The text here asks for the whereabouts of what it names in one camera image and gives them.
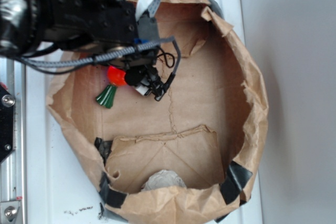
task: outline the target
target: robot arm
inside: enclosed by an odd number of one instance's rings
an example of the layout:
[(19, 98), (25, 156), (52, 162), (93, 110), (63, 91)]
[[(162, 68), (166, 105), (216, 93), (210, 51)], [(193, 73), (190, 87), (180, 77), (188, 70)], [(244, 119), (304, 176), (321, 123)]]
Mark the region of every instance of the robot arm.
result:
[[(85, 63), (76, 62), (68, 71), (88, 64), (112, 65), (126, 72), (129, 85), (143, 95), (154, 93), (159, 101), (174, 79), (180, 52), (174, 39), (160, 40), (157, 28), (148, 13), (136, 20), (135, 7), (126, 0), (0, 0), (0, 55), (50, 73), (43, 68), (65, 65), (30, 58), (57, 49), (86, 52), (90, 57)], [(42, 41), (52, 46), (37, 51)], [(174, 42), (179, 57), (163, 83), (154, 65), (160, 43), (167, 41)]]

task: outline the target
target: crumpled paper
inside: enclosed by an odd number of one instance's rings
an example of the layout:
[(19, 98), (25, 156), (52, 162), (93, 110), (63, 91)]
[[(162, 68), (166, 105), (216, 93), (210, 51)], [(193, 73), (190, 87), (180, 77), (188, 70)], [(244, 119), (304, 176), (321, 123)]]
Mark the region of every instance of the crumpled paper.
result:
[(187, 187), (181, 177), (173, 170), (161, 170), (149, 177), (148, 181), (142, 186), (141, 191), (169, 186)]

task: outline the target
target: cardboard flap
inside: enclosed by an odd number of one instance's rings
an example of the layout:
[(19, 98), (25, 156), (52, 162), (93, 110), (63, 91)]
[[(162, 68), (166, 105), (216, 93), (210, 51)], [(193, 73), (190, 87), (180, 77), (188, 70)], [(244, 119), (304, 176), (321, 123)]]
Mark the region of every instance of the cardboard flap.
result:
[(175, 171), (188, 188), (204, 189), (224, 181), (220, 156), (216, 132), (201, 125), (180, 134), (116, 137), (106, 168), (120, 174), (113, 188), (126, 193), (138, 193), (163, 169)]

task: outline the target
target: white surface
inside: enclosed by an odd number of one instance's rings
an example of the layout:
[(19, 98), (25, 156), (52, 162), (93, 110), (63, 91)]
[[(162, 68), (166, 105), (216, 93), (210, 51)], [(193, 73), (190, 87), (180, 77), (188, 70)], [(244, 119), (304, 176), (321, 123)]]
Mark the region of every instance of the white surface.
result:
[(335, 223), (336, 0), (242, 0), (242, 7), (270, 102), (259, 169), (264, 223)]
[[(240, 0), (217, 0), (243, 39)], [(50, 76), (27, 70), (28, 224), (120, 223), (98, 219), (100, 197), (82, 171), (55, 120), (45, 109)], [(262, 224), (256, 180), (252, 200), (223, 221)]]

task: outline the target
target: paper bag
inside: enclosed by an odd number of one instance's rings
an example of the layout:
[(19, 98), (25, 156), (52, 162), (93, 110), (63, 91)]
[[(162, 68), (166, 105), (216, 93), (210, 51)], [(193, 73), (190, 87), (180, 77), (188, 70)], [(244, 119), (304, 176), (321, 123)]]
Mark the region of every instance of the paper bag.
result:
[[(55, 77), (47, 105), (107, 209), (130, 223), (205, 223), (251, 198), (268, 125), (265, 84), (208, 0), (162, 1), (160, 37), (174, 35), (183, 58), (160, 102), (124, 86), (112, 109), (99, 106), (108, 80), (96, 66)], [(165, 82), (171, 70), (159, 60), (156, 68)], [(96, 137), (114, 141), (106, 164)], [(140, 192), (160, 169), (175, 169), (188, 188)]]

